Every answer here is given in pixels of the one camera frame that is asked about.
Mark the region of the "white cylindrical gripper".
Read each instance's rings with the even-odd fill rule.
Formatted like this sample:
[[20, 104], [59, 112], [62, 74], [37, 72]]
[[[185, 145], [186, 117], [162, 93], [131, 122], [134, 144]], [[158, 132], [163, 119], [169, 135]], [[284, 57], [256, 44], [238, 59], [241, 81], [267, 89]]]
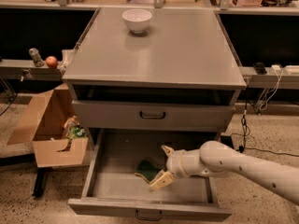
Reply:
[[161, 170], [153, 180], [149, 182], [149, 190], [156, 191], [170, 185], [174, 178], [187, 178], [192, 175], [200, 175], [203, 164], [200, 161], [200, 152], [195, 150], [174, 150], [162, 145], [162, 150], [167, 156], [166, 167], [168, 171]]

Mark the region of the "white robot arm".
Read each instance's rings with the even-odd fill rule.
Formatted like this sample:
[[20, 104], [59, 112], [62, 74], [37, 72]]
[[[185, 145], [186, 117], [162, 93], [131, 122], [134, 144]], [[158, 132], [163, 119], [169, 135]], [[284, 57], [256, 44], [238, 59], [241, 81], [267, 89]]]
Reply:
[[212, 177], [232, 172], [299, 204], [298, 168], [239, 153], [218, 141], [207, 141], [193, 150], [174, 150], [162, 145], [162, 150], [167, 156], [167, 171], [161, 170], [149, 182], [150, 191], [166, 187], [177, 178]]

